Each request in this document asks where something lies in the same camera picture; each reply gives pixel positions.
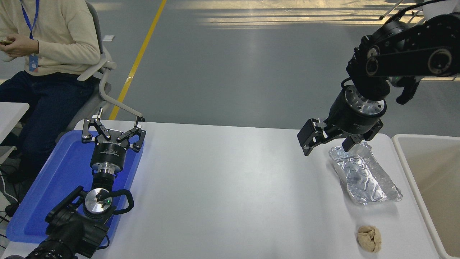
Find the person's hand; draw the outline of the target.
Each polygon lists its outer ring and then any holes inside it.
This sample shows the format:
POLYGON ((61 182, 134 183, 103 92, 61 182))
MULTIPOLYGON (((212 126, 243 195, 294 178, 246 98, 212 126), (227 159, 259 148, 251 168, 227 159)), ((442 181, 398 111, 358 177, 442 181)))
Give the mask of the person's hand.
POLYGON ((19 58, 31 54, 39 54, 39 41, 30 39, 19 34, 9 34, 6 36, 8 41, 12 41, 9 45, 1 45, 0 49, 8 57, 19 58))

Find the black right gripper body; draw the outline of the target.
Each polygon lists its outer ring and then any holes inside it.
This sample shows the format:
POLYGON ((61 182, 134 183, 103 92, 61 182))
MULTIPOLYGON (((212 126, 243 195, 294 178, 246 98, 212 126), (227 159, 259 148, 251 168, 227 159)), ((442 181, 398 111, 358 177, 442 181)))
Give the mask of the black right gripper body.
POLYGON ((385 101, 371 101, 355 92, 340 92, 327 117, 327 128, 346 134, 367 132, 385 114, 385 101))

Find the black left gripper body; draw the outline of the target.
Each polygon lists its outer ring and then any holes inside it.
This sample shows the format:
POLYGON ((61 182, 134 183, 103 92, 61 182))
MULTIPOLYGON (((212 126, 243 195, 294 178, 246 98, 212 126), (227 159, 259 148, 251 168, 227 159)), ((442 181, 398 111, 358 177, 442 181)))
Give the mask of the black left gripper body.
POLYGON ((122 134, 121 131, 109 129, 110 140, 106 140, 100 134, 95 138, 95 148, 90 161, 90 166, 97 166, 102 163, 111 163, 116 166, 124 166, 129 141, 118 142, 117 138, 122 134))

